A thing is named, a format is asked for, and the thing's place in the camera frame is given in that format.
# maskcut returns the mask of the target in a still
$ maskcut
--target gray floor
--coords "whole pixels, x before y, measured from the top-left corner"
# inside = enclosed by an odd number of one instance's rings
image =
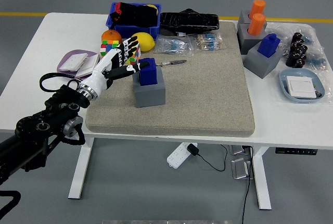
[[[107,14],[115,1],[159,3],[162,11],[192,8],[219,16],[239,16],[253,0],[0,0],[4,12],[63,12]],[[283,18],[326,18],[333,15],[332,0],[266,0],[265,14]],[[3,91],[43,17],[0,16],[0,92]],[[309,23],[316,29],[333,65],[331,23]],[[5,140],[8,134],[1,134]],[[81,200],[68,200],[79,148],[59,145],[47,166],[18,171],[2,190],[18,190],[19,205],[2,223],[101,223],[103,220],[232,220],[241,222],[245,181],[232,179],[227,157],[225,172],[216,172],[200,157],[191,157],[179,169],[166,158],[178,143],[97,139]],[[200,154],[222,167],[224,150],[199,144]],[[252,183],[245,223],[332,223],[332,151],[316,156],[276,155],[270,148],[264,164],[273,210],[258,210]],[[6,199],[0,199],[3,206]]]

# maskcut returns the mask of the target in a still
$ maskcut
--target blue plastic bin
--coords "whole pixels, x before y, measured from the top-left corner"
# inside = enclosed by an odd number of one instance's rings
[[[129,3],[132,5],[146,5],[146,4],[135,4],[135,3]],[[156,40],[157,34],[159,33],[160,30],[160,17],[161,17],[161,5],[160,4],[153,4],[157,7],[158,9],[158,15],[157,15],[157,25],[155,27],[150,27],[150,28],[140,28],[137,26],[133,25],[115,25],[114,29],[118,31],[121,35],[122,38],[127,39],[130,38],[133,34],[138,33],[138,32],[146,32],[152,36],[154,40]],[[111,8],[110,8],[110,13],[108,16],[108,20],[106,21],[106,26],[111,29],[112,26],[112,20],[110,18],[110,14],[113,13],[116,10],[116,3],[112,3]]]

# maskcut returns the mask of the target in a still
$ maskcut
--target rubik's cube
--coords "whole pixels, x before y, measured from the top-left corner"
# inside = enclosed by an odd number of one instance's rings
[[[102,58],[113,48],[119,45],[119,41],[117,40],[102,40],[102,44],[100,45],[100,55]]]
[[[137,64],[139,62],[140,57],[141,57],[141,49],[140,49],[140,44],[138,43],[136,45],[136,51],[133,53],[131,57],[127,59],[125,63],[131,65]]]

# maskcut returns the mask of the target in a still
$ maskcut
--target robotic arm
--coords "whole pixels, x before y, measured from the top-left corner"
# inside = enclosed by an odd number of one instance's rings
[[[113,80],[130,76],[149,65],[149,62],[142,62],[123,66],[127,57],[136,51],[135,46],[138,43],[136,38],[127,39],[109,51],[97,64],[90,77],[80,83],[76,81],[78,83],[76,90],[70,88],[68,84],[61,86],[45,102],[45,110],[18,121],[15,135],[0,143],[0,185],[19,168],[28,172],[31,169],[45,167],[47,156],[60,142],[71,145],[85,143],[81,129],[83,118],[78,115],[80,108],[87,108],[90,101],[100,97],[102,91],[112,85]],[[76,134],[79,136],[78,140],[69,139]],[[49,144],[51,136],[56,138]],[[0,219],[14,206],[7,205],[1,209]]]

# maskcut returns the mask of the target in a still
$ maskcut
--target plastic wrap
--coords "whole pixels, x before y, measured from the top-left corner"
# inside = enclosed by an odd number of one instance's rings
[[[192,35],[185,37],[158,35],[154,53],[172,54],[191,57],[196,50],[195,38]]]
[[[197,37],[197,45],[202,51],[216,51],[224,48],[222,37],[219,33],[204,33]]]
[[[269,22],[265,32],[267,34],[275,33],[277,37],[280,38],[281,41],[278,48],[284,53],[280,61],[283,63],[286,62],[290,54],[290,47],[294,34],[297,32],[302,34],[302,45],[307,47],[305,53],[305,65],[303,68],[314,72],[325,89],[325,95],[323,98],[314,103],[333,104],[333,72],[325,56],[324,48],[320,45],[316,36],[315,29],[307,24]],[[281,87],[278,83],[276,84],[277,89],[281,91]],[[280,99],[282,98],[285,99],[283,93],[280,93]]]

